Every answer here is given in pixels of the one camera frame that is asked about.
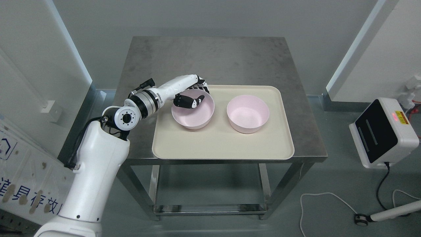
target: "white robotic arm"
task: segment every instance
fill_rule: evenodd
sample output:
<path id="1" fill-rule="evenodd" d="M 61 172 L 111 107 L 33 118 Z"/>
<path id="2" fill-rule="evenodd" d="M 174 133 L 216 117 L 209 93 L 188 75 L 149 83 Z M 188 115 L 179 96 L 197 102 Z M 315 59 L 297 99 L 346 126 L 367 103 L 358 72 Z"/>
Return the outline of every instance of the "white robotic arm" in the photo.
<path id="1" fill-rule="evenodd" d="M 131 92 L 123 107 L 110 106 L 101 117 L 87 123 L 76 141 L 75 152 L 65 164 L 75 173 L 66 201 L 58 216 L 43 225 L 35 236 L 101 236 L 102 213 L 117 171 L 129 152 L 129 131 L 167 100 L 174 100 L 179 107 L 195 108 L 204 96 L 194 99 L 179 94 L 192 86 L 209 92 L 205 80 L 197 75 L 179 76 L 159 88 L 138 92 L 154 85 L 149 79 Z M 105 127 L 109 131 L 117 129 L 119 137 L 105 132 Z"/>

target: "stainless steel tabletop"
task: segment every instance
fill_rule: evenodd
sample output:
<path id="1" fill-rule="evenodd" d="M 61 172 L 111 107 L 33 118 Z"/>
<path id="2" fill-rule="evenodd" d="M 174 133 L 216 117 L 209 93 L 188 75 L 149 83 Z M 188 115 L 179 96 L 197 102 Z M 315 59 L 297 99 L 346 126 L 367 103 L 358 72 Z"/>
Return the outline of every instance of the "stainless steel tabletop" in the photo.
<path id="1" fill-rule="evenodd" d="M 278 88 L 295 147 L 294 156 L 286 162 L 322 162 L 326 159 L 325 146 L 285 38 L 133 37 L 114 105 L 122 106 L 127 95 L 149 78 L 160 86 L 185 74 L 198 74 L 213 85 L 270 85 Z M 126 162 L 136 164 L 138 159 L 154 157 L 155 123 L 156 113 L 141 120 L 130 132 L 131 145 Z M 157 158 L 152 160 L 149 164 L 159 164 L 157 160 L 168 163 Z"/>

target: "beige tray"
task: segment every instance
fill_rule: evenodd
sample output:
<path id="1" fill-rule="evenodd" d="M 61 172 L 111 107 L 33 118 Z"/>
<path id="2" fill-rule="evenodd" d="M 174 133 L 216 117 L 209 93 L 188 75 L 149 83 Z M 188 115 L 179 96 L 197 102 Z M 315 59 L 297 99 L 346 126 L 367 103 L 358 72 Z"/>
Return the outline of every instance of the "beige tray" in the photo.
<path id="1" fill-rule="evenodd" d="M 210 85 L 215 112 L 201 129 L 179 125 L 171 115 L 171 102 L 158 111 L 153 154 L 161 159 L 287 160 L 294 154 L 281 94 L 272 86 Z M 253 134 L 235 131 L 228 121 L 228 102 L 242 94 L 261 98 L 269 107 L 269 120 Z"/>

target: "white device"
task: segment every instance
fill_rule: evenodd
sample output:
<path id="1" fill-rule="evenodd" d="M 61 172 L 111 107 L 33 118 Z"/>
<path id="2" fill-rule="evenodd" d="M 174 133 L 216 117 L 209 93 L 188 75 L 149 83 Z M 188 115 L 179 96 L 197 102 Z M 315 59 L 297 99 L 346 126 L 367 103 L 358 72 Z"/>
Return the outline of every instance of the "white device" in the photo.
<path id="1" fill-rule="evenodd" d="M 138 92 L 147 86 L 151 88 Z M 130 93 L 124 106 L 110 106 L 101 117 L 88 121 L 65 164 L 75 173 L 66 201 L 59 214 L 37 231 L 36 237 L 101 236 L 102 213 L 118 169 L 129 153 L 130 130 L 139 120 L 155 113 L 166 100 L 173 100 L 175 106 L 183 108 L 198 106 L 203 95 L 194 99 L 179 94 L 188 88 L 209 93 L 207 83 L 198 75 L 179 76 L 159 88 L 154 86 L 152 79 L 147 80 Z M 118 132 L 111 133 L 111 128 Z"/>
<path id="2" fill-rule="evenodd" d="M 392 166 L 418 147 L 419 139 L 396 99 L 378 98 L 349 125 L 365 168 Z"/>

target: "white wall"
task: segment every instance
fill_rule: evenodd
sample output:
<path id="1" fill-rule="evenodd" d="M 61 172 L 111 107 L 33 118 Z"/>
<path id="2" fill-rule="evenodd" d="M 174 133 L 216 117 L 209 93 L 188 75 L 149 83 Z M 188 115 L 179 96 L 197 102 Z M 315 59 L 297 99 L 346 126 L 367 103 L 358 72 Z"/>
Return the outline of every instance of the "white wall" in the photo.
<path id="1" fill-rule="evenodd" d="M 0 32 L 0 119 L 57 157 L 92 80 L 51 1 L 0 1 Z M 56 123 L 47 100 L 64 110 Z"/>
<path id="2" fill-rule="evenodd" d="M 99 89 L 116 89 L 135 35 L 283 36 L 307 94 L 321 94 L 376 1 L 54 0 L 54 3 Z"/>
<path id="3" fill-rule="evenodd" d="M 400 0 L 352 72 L 330 97 L 334 101 L 372 102 L 397 98 L 413 75 L 421 75 L 421 1 Z M 416 93 L 421 100 L 421 92 Z"/>

